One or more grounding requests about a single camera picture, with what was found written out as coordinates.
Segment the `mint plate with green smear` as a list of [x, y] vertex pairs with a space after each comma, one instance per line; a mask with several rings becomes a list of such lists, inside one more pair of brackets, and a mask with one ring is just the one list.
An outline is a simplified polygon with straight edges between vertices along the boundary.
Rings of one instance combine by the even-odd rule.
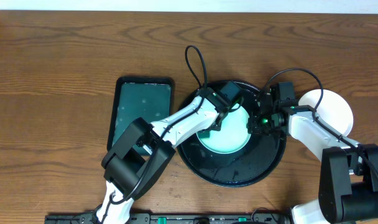
[[231, 154], [242, 149], [250, 140], [247, 132], [248, 112], [238, 104], [234, 105], [234, 111], [223, 119], [220, 131], [209, 131], [208, 139], [200, 139], [201, 144], [208, 150], [218, 154]]

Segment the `white plate with green smear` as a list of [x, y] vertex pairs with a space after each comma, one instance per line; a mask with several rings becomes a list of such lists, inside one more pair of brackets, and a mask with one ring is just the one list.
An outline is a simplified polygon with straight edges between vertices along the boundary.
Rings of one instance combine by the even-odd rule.
[[[339, 135], [348, 136], [353, 128], [354, 117], [349, 104], [333, 91], [323, 91], [323, 98], [316, 109], [316, 113]], [[328, 132], [313, 120], [312, 114], [303, 115], [301, 118], [292, 118], [292, 121], [296, 122], [291, 128], [292, 136], [323, 138], [328, 135]]]

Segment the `green yellow sponge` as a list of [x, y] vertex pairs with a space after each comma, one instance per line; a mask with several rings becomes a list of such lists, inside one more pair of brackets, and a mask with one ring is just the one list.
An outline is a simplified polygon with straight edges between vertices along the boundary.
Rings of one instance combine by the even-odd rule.
[[202, 131], [198, 133], [198, 137], [200, 139], [208, 139], [210, 137], [210, 132], [209, 131]]

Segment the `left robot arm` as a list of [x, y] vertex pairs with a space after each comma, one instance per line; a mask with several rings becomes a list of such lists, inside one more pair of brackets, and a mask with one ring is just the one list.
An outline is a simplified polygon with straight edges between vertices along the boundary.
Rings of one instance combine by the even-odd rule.
[[211, 88], [175, 114], [146, 122], [135, 119], [101, 161], [106, 195], [94, 218], [98, 223], [126, 223], [135, 200], [159, 179], [183, 141], [209, 128], [219, 128], [237, 97]]

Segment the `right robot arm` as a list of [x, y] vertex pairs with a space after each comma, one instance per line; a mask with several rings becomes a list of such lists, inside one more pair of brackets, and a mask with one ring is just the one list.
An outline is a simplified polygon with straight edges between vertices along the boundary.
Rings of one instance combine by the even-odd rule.
[[321, 162], [318, 199], [292, 208], [295, 223], [378, 219], [378, 146], [333, 129], [311, 106], [250, 115], [250, 133], [279, 133], [304, 144]]

